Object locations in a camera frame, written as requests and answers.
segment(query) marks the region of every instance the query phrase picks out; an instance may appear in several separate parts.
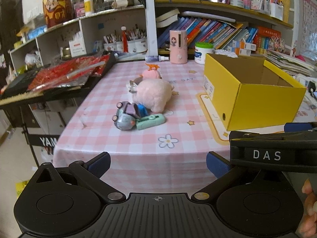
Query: pink humidifier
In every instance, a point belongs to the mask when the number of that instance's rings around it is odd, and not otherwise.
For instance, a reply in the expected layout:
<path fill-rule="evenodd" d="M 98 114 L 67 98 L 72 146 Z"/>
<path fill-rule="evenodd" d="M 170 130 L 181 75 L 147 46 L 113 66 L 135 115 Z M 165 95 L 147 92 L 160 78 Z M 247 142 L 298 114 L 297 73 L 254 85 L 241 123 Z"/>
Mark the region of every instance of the pink humidifier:
<path fill-rule="evenodd" d="M 186 30 L 170 30 L 170 62 L 187 63 L 187 32 Z"/>

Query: finger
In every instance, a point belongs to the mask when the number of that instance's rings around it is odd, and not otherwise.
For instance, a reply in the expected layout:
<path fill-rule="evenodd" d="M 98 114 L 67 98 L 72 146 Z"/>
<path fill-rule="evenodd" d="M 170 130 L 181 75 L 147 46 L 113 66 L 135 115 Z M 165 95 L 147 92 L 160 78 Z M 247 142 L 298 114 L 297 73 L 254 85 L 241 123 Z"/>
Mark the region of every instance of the finger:
<path fill-rule="evenodd" d="M 312 216 L 315 212 L 313 210 L 314 203 L 316 202 L 317 198 L 314 193 L 311 193 L 307 196 L 304 202 L 304 208 L 307 210 L 307 214 Z"/>
<path fill-rule="evenodd" d="M 298 231 L 302 234 L 309 231 L 316 224 L 316 220 L 317 220 L 316 213 L 313 216 L 309 216 L 309 215 L 304 216 L 303 222 L 301 226 L 299 227 Z"/>
<path fill-rule="evenodd" d="M 311 229 L 303 234 L 304 238 L 308 238 L 316 234 L 317 225 L 315 224 Z"/>
<path fill-rule="evenodd" d="M 311 194 L 313 192 L 313 189 L 312 189 L 312 186 L 310 184 L 310 181 L 309 179 L 307 179 L 305 182 L 304 182 L 304 185 L 302 187 L 302 193 L 306 193 L 307 195 L 308 194 Z"/>

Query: white container with green lid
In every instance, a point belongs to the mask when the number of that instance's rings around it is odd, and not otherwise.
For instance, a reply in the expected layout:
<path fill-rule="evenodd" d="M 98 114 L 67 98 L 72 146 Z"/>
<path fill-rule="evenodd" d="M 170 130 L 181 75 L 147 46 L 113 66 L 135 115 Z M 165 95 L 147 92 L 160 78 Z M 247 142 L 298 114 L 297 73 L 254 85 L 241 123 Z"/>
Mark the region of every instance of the white container with green lid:
<path fill-rule="evenodd" d="M 206 54 L 213 53 L 214 45 L 205 42 L 195 44 L 195 62 L 205 65 Z"/>

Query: green lid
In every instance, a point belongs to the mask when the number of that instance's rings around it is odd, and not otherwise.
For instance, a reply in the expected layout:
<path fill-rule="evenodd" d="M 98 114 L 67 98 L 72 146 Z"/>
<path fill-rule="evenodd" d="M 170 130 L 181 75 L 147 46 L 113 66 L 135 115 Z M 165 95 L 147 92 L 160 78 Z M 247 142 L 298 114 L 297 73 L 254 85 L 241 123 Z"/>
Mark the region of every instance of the green lid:
<path fill-rule="evenodd" d="M 214 48 L 214 45 L 211 44 L 211 43 L 205 43 L 205 42 L 197 42 L 195 44 L 196 47 L 199 47 L 199 48 L 207 48 L 207 49 L 211 49 L 211 48 Z"/>

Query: cartoon gift bag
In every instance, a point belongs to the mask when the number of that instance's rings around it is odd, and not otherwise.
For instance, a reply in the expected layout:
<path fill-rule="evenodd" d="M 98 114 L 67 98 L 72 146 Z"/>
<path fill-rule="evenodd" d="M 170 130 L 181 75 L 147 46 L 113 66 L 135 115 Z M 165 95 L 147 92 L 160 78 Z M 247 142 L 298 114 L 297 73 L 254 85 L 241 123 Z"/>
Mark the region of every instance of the cartoon gift bag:
<path fill-rule="evenodd" d="M 48 28 L 72 19 L 70 0 L 43 0 L 43 11 Z"/>

